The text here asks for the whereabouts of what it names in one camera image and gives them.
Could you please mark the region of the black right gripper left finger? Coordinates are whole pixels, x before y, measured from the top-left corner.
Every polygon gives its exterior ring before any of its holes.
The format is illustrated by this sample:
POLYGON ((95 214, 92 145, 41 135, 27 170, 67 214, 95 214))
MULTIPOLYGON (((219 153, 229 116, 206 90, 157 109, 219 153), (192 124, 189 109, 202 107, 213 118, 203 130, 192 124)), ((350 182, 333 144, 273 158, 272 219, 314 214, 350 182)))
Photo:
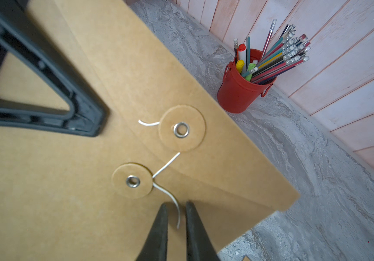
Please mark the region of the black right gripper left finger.
POLYGON ((166 261, 168 243, 168 211, 163 203, 155 217, 142 250, 136 261, 166 261))

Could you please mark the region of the brown kraft file bag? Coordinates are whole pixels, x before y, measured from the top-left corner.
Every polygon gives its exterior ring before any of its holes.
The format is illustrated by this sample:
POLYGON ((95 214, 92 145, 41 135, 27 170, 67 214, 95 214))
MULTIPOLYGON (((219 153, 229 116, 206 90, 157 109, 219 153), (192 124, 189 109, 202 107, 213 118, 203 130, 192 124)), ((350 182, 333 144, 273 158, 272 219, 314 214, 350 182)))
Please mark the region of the brown kraft file bag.
POLYGON ((0 127, 0 261, 133 261, 161 204, 168 259, 192 201, 216 250, 298 191, 124 1, 30 1, 28 15, 110 110, 95 138, 0 127))

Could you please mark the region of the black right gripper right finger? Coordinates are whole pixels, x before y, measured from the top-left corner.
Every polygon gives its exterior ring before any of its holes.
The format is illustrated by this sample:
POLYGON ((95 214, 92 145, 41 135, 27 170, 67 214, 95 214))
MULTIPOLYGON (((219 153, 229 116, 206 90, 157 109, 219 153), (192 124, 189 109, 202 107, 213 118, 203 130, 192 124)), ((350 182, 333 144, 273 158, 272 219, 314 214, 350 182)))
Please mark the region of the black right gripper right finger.
POLYGON ((186 203, 186 260, 220 261, 193 202, 186 203))

